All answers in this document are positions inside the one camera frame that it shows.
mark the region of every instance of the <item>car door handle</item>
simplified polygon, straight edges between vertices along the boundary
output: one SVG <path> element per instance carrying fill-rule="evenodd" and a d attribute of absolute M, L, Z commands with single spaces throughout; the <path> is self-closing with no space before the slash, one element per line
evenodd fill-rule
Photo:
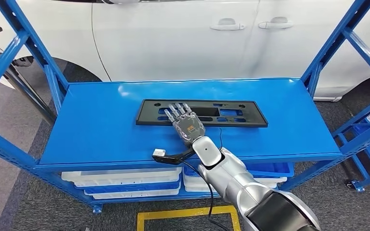
<path fill-rule="evenodd" d="M 269 22 L 261 22 L 258 27 L 261 29 L 287 29 L 294 26 L 286 17 L 275 17 Z"/>
<path fill-rule="evenodd" d="M 236 23 L 232 18 L 222 18 L 217 25 L 210 26 L 213 30 L 243 30 L 246 28 L 244 24 Z"/>

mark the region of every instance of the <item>blue steel frame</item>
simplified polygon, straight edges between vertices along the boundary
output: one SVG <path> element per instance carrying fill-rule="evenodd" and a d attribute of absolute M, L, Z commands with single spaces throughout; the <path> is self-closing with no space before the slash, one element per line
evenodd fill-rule
<path fill-rule="evenodd" d="M 355 49 L 370 65 L 369 49 L 353 32 L 353 28 L 358 24 L 360 19 L 365 15 L 369 8 L 370 0 L 356 0 L 344 16 L 343 20 L 333 31 L 332 35 L 327 40 L 325 45 L 321 48 L 320 52 L 315 57 L 309 68 L 305 71 L 304 75 L 302 76 L 302 81 L 305 83 L 305 86 L 307 86 L 308 92 L 311 96 L 314 95 L 315 88 L 319 79 L 319 74 L 322 68 L 326 65 L 331 56 L 336 52 L 336 50 L 345 39 L 348 39 L 349 42 L 354 45 Z M 37 36 L 36 32 L 26 19 L 16 1 L 0 0 L 0 11 L 3 13 L 6 20 L 10 23 L 17 34 L 17 36 L 5 49 L 4 53 L 0 56 L 0 77 L 5 72 L 9 64 L 12 62 L 15 55 L 19 52 L 20 48 L 23 45 L 26 45 L 26 47 L 35 57 L 36 62 L 44 70 L 47 76 L 56 111 L 59 112 L 65 96 L 65 92 L 68 90 L 69 83 L 54 62 L 53 58 L 50 56 L 49 52 L 44 47 L 42 41 Z M 326 171 L 332 166 L 342 162 L 343 160 L 355 155 L 359 151 L 368 147 L 370 145 L 370 129 L 359 134 L 357 137 L 350 141 L 346 141 L 343 135 L 343 132 L 349 130 L 350 127 L 354 124 L 359 123 L 368 114 L 370 114 L 370 106 L 333 133 L 334 137 L 342 140 L 343 146 L 341 147 L 341 151 L 344 154 L 343 157 L 335 160 L 319 161 L 303 174 L 286 182 L 284 185 L 281 186 L 281 188 L 283 190 L 290 190 L 291 188 L 302 184 L 306 180 L 309 180 L 316 175 L 319 175 L 323 171 Z M 95 213 L 100 213 L 102 210 L 102 205 L 105 203 L 129 201 L 121 199 L 93 200 L 91 196 L 85 195 L 82 190 L 76 189 L 72 183 L 61 180 L 59 175 L 55 173 L 55 168 L 53 169 L 53 172 L 47 172 L 43 171 L 42 169 L 36 168 L 39 160 L 36 160 L 33 157 L 29 156 L 27 153 L 23 152 L 15 145 L 8 142 L 2 136 L 0 136 L 0 158 L 16 165 L 21 169 L 26 170 L 30 174 L 62 190 L 75 199 L 91 206 L 93 208 L 93 212 Z M 363 184 L 369 182 L 370 179 L 367 179 L 363 182 Z"/>
<path fill-rule="evenodd" d="M 304 72 L 302 80 L 305 84 L 308 84 L 308 90 L 310 93 L 312 93 L 311 89 L 314 88 L 313 84 L 317 82 L 317 80 L 312 80 L 312 78 L 319 78 L 319 66 L 321 66 L 322 69 L 322 67 L 327 64 L 327 62 L 339 49 L 345 39 L 348 40 L 350 44 L 352 44 L 355 50 L 370 66 L 370 49 L 353 31 L 359 21 L 367 13 L 369 8 L 370 0 L 356 0 L 350 7 L 349 11 L 345 14 L 343 19 L 340 21 L 336 29 L 332 32 L 331 36 L 328 38 L 327 42 L 321 48 L 317 56 L 314 58 L 309 68 Z M 329 168 L 352 157 L 356 165 L 361 166 L 359 170 L 361 174 L 365 177 L 365 180 L 363 182 L 353 181 L 353 185 L 359 192 L 363 191 L 363 186 L 370 184 L 370 178 L 356 154 L 370 146 L 370 128 L 365 132 L 357 135 L 350 141 L 346 140 L 344 133 L 350 131 L 353 126 L 365 125 L 364 123 L 362 123 L 362 120 L 368 115 L 370 115 L 370 105 L 332 133 L 332 136 L 336 139 L 339 139 L 342 143 L 340 150 L 343 154 L 343 157 L 335 160 L 319 161 L 300 175 L 289 179 L 282 186 L 280 186 L 280 189 L 291 190 L 292 188 L 303 184 L 307 180 L 310 180 L 311 178 L 321 174 Z"/>

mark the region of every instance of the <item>rectangular hole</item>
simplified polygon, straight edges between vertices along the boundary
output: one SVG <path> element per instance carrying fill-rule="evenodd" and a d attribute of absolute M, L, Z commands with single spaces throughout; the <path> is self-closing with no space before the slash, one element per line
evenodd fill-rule
<path fill-rule="evenodd" d="M 191 107 L 198 116 L 220 116 L 219 110 L 215 107 Z"/>
<path fill-rule="evenodd" d="M 158 120 L 168 120 L 168 117 L 167 116 L 160 116 L 160 117 L 158 117 Z"/>
<path fill-rule="evenodd" d="M 161 108 L 159 108 L 159 110 L 158 110 L 158 114 L 165 115 L 165 112 L 164 112 L 164 110 L 165 110 L 165 109 L 168 109 L 168 111 L 169 111 L 170 113 L 172 113 L 171 109 L 169 109 L 169 108 L 167 108 L 167 107 L 161 107 Z"/>
<path fill-rule="evenodd" d="M 246 122 L 245 118 L 234 118 L 234 122 Z"/>
<path fill-rule="evenodd" d="M 199 116 L 199 120 L 204 121 L 204 122 L 210 122 L 210 121 L 213 121 L 213 118 L 212 117 L 200 117 Z"/>
<path fill-rule="evenodd" d="M 224 118 L 224 117 L 218 117 L 218 118 L 217 118 L 217 121 L 218 121 L 218 122 L 227 122 L 227 119 L 226 119 L 226 118 Z"/>
<path fill-rule="evenodd" d="M 222 116 L 242 116 L 243 112 L 240 109 L 221 109 Z"/>

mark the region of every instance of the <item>robot finger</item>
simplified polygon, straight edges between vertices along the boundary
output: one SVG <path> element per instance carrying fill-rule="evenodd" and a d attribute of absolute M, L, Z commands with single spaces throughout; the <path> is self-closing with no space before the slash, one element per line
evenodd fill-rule
<path fill-rule="evenodd" d="M 180 105 L 180 103 L 175 103 L 176 107 L 178 108 L 178 110 L 180 111 L 180 113 L 183 115 L 185 114 L 185 110 L 183 109 L 182 105 Z"/>
<path fill-rule="evenodd" d="M 192 112 L 192 109 L 189 107 L 189 105 L 187 103 L 183 103 L 182 105 L 183 105 L 183 107 L 186 109 L 186 111 L 188 113 L 191 113 Z"/>
<path fill-rule="evenodd" d="M 171 109 L 171 111 L 172 111 L 172 113 L 175 117 L 179 117 L 178 111 L 175 109 L 175 107 L 172 104 L 169 104 L 169 108 Z"/>
<path fill-rule="evenodd" d="M 166 116 L 169 118 L 169 120 L 173 123 L 175 121 L 175 118 L 172 116 L 172 114 L 168 111 L 168 109 L 164 110 Z"/>

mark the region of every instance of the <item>car door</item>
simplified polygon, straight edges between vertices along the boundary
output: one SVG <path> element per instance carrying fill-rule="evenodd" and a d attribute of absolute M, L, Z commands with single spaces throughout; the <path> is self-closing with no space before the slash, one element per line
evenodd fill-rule
<path fill-rule="evenodd" d="M 93 33 L 112 81 L 236 77 L 258 0 L 93 4 Z"/>
<path fill-rule="evenodd" d="M 300 77 L 352 0 L 261 0 L 241 72 Z"/>

